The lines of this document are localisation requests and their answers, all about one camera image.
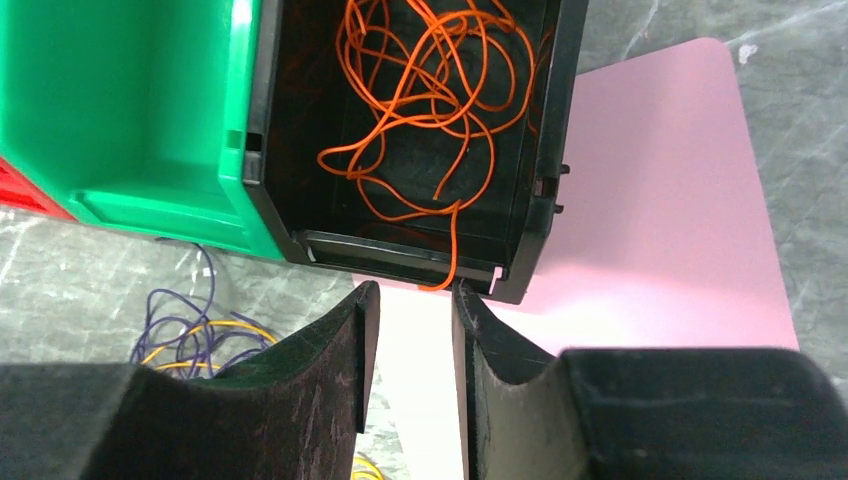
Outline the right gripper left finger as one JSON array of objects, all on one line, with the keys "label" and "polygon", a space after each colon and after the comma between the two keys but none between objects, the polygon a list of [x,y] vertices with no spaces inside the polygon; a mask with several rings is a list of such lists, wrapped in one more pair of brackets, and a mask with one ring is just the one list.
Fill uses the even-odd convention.
[{"label": "right gripper left finger", "polygon": [[131,364],[5,364],[5,479],[347,479],[380,322],[367,281],[210,379]]}]

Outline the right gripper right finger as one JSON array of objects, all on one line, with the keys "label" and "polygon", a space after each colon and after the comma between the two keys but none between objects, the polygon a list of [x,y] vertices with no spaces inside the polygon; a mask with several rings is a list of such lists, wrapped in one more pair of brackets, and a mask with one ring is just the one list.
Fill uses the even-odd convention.
[{"label": "right gripper right finger", "polygon": [[803,354],[601,348],[557,355],[452,289],[467,479],[843,479],[847,411]]}]

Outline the black plastic bin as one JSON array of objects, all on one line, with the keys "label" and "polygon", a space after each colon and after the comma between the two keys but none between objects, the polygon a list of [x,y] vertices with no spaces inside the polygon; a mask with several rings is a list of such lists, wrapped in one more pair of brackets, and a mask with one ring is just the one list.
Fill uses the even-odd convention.
[{"label": "black plastic bin", "polygon": [[377,118],[344,77],[341,1],[265,1],[242,181],[283,258],[414,284],[454,274],[477,293],[522,301],[559,209],[556,194],[583,1],[509,1],[521,35],[494,32],[460,50],[481,97],[473,128],[491,138],[400,126],[376,138],[347,179],[343,145]]}]

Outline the green plastic bin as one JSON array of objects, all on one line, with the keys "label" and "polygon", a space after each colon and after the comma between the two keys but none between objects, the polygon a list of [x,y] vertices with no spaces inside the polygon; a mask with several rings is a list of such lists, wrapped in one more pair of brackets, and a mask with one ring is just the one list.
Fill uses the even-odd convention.
[{"label": "green plastic bin", "polygon": [[1,154],[77,220],[277,259],[242,172],[258,1],[5,1]]}]

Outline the red plastic bin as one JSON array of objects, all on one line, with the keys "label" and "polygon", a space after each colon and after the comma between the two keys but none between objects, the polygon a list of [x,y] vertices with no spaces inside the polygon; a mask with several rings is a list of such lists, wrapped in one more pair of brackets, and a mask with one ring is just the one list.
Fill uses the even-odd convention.
[{"label": "red plastic bin", "polygon": [[75,221],[69,212],[4,159],[1,159],[1,203],[63,220]]}]

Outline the pink clipboard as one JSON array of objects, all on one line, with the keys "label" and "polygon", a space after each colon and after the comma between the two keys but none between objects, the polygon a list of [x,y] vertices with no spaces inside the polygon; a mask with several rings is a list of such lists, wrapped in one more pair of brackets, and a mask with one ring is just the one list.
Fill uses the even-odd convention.
[{"label": "pink clipboard", "polygon": [[798,345],[728,47],[698,38],[574,83],[527,292],[490,301],[550,353]]}]

